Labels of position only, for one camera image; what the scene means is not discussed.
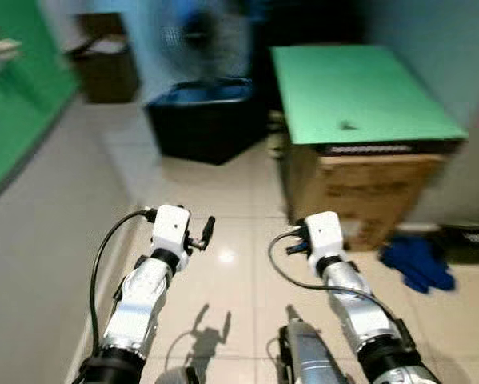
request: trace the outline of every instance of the black plastic bin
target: black plastic bin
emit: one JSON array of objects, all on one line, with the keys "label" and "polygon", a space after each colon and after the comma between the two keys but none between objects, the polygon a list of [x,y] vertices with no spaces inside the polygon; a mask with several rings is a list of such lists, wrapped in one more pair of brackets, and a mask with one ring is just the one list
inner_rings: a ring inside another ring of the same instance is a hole
[{"label": "black plastic bin", "polygon": [[164,155],[222,164],[265,135],[252,82],[184,82],[146,106]]}]

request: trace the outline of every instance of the black cable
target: black cable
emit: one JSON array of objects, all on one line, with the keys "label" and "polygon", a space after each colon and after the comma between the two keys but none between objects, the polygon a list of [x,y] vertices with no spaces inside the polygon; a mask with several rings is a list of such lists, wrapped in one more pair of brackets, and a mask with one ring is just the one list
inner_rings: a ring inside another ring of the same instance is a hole
[{"label": "black cable", "polygon": [[111,236],[116,232],[116,230],[127,220],[130,218],[136,217],[136,216],[145,216],[148,213],[147,210],[136,210],[134,212],[131,212],[130,214],[127,214],[123,218],[121,218],[111,229],[110,231],[106,234],[104,237],[104,240],[102,240],[101,245],[98,247],[98,251],[95,254],[95,259],[94,259],[94,265],[92,267],[92,275],[90,279],[90,300],[89,300],[89,305],[90,305],[90,317],[92,320],[92,356],[97,356],[98,353],[98,346],[99,346],[99,333],[98,333],[98,319],[97,319],[97,310],[95,309],[95,284],[97,281],[97,271],[98,271],[98,266],[101,262],[102,258],[102,253],[104,252],[104,248],[106,248],[106,245],[108,241],[111,239]]},{"label": "black cable", "polygon": [[188,334],[191,334],[191,331],[190,330],[187,330],[186,332],[182,332],[181,334],[179,334],[175,340],[172,341],[172,343],[170,344],[170,348],[168,348],[168,352],[166,352],[166,357],[165,357],[165,372],[168,370],[168,362],[170,361],[170,355],[172,354],[172,349],[177,345],[177,343],[182,339],[184,338],[185,336],[187,336]]},{"label": "black cable", "polygon": [[72,381],[71,384],[79,384],[83,378],[85,378],[86,370],[82,370],[78,376]]},{"label": "black cable", "polygon": [[273,344],[274,342],[277,342],[277,341],[278,341],[278,337],[274,337],[274,338],[271,338],[265,344],[265,352],[267,353],[269,360],[271,360],[271,362],[274,364],[275,368],[278,368],[279,364],[277,362],[277,359],[271,354],[271,351],[269,350],[269,347],[271,346],[271,344]]},{"label": "black cable", "polygon": [[273,268],[288,282],[293,283],[295,286],[300,286],[301,288],[306,288],[307,290],[329,290],[329,291],[334,291],[342,294],[356,294],[357,296],[360,296],[362,298],[366,298],[370,300],[371,302],[377,304],[380,306],[386,313],[386,315],[395,322],[397,320],[395,314],[393,314],[392,310],[381,300],[378,300],[374,296],[367,294],[366,292],[363,292],[361,290],[354,290],[353,288],[345,288],[341,286],[327,286],[327,285],[322,285],[322,286],[313,286],[310,284],[305,284],[304,282],[299,282],[297,280],[294,280],[291,278],[289,275],[287,275],[281,268],[277,265],[277,263],[274,261],[273,258],[273,248],[277,242],[282,240],[283,238],[288,238],[288,237],[298,237],[298,230],[294,230],[292,232],[287,232],[284,234],[279,234],[276,238],[274,238],[271,243],[269,244],[268,247],[268,256],[269,260],[271,261],[271,264],[273,265]]},{"label": "black cable", "polygon": [[114,314],[114,311],[117,310],[117,305],[118,305],[118,300],[116,298],[113,299],[113,306],[111,307],[111,312],[110,312],[110,319]]}]

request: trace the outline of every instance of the floor tile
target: floor tile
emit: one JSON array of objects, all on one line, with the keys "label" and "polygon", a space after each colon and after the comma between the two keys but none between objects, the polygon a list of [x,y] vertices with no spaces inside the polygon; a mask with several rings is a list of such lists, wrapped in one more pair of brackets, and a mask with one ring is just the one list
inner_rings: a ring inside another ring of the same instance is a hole
[{"label": "floor tile", "polygon": [[[190,232],[199,236],[205,223],[192,220]],[[146,251],[144,242],[131,258]],[[184,358],[193,351],[198,357],[252,358],[252,261],[251,219],[218,218],[207,250],[195,251],[170,285],[150,355]]]},{"label": "floor tile", "polygon": [[432,290],[410,298],[436,360],[479,358],[479,266],[453,268],[454,292]]},{"label": "floor tile", "polygon": [[148,191],[161,180],[158,177],[159,155],[149,146],[108,146],[110,157],[133,200],[141,205],[153,205]]},{"label": "floor tile", "polygon": [[146,146],[158,151],[142,106],[126,104],[85,104],[89,128],[97,132],[107,145]]},{"label": "floor tile", "polygon": [[256,144],[252,151],[253,215],[257,218],[284,218],[285,201],[277,160],[269,156],[265,141]]},{"label": "floor tile", "polygon": [[248,151],[222,166],[162,158],[146,199],[182,204],[194,217],[251,217],[251,160]]},{"label": "floor tile", "polygon": [[361,369],[361,365],[356,360],[337,360],[338,366],[350,381],[354,384],[369,384],[369,381]]},{"label": "floor tile", "polygon": [[[284,281],[273,270],[266,256],[269,241],[287,230],[283,219],[257,219],[255,226],[255,290],[256,304],[256,355],[268,357],[266,344],[276,337],[279,327],[288,321],[286,307],[292,305],[308,323],[321,330],[321,336],[337,359],[355,359],[349,349],[336,314],[330,309],[328,297],[321,291],[304,290]],[[319,284],[311,275],[305,257],[302,255],[285,256],[283,249],[288,242],[281,242],[275,249],[277,260],[282,269],[299,281]],[[410,332],[419,345],[419,351],[427,356],[426,340],[420,330],[413,308],[407,306],[408,297],[398,274],[385,268],[373,254],[354,254],[353,258],[362,273],[371,282],[374,292],[387,305],[405,319]]]},{"label": "floor tile", "polygon": [[438,362],[437,376],[444,384],[477,384],[479,359],[450,359]]},{"label": "floor tile", "polygon": [[149,358],[143,370],[141,384],[154,384],[156,378],[167,370],[191,365],[197,371],[201,384],[227,383],[227,384],[254,384],[255,363],[251,359],[211,358],[189,359]]},{"label": "floor tile", "polygon": [[278,384],[276,362],[269,358],[255,359],[257,382],[264,384]]}]

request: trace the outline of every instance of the baseboard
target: baseboard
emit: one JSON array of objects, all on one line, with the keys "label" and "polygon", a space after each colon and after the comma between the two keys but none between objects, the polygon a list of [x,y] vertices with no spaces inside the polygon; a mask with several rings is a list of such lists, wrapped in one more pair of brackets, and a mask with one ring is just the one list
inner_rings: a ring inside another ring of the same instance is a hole
[{"label": "baseboard", "polygon": [[[132,212],[139,208],[140,207],[137,205],[132,205],[129,207],[127,212]],[[100,276],[97,283],[97,289],[95,290],[95,305],[97,307],[97,313],[100,319],[107,316],[110,312],[112,305],[110,297],[116,290],[125,261],[130,255],[131,240],[134,238],[134,234],[137,232],[139,224],[139,221],[131,222],[128,230],[119,231],[116,240],[113,243],[113,248],[106,255],[108,261],[104,270],[99,273]],[[85,325],[82,335],[79,338],[78,346],[74,351],[69,369],[67,370],[66,378],[64,380],[65,384],[70,384],[78,375],[81,361],[88,355],[90,351],[91,338],[91,317],[90,310],[87,309]]]}]

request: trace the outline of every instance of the white wall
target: white wall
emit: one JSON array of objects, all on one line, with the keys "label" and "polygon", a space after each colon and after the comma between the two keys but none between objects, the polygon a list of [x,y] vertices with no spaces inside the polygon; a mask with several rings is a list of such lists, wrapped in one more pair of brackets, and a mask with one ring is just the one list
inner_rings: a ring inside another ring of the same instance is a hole
[{"label": "white wall", "polygon": [[479,220],[479,0],[370,0],[366,15],[368,41],[393,50],[470,134],[409,220]]},{"label": "white wall", "polygon": [[70,2],[67,0],[37,0],[37,4],[56,43],[63,51],[80,46],[85,41],[81,29],[70,17]]},{"label": "white wall", "polygon": [[[94,252],[130,208],[90,113],[75,102],[0,197],[2,383],[63,382],[85,324]],[[108,262],[109,254],[103,269]]]}]

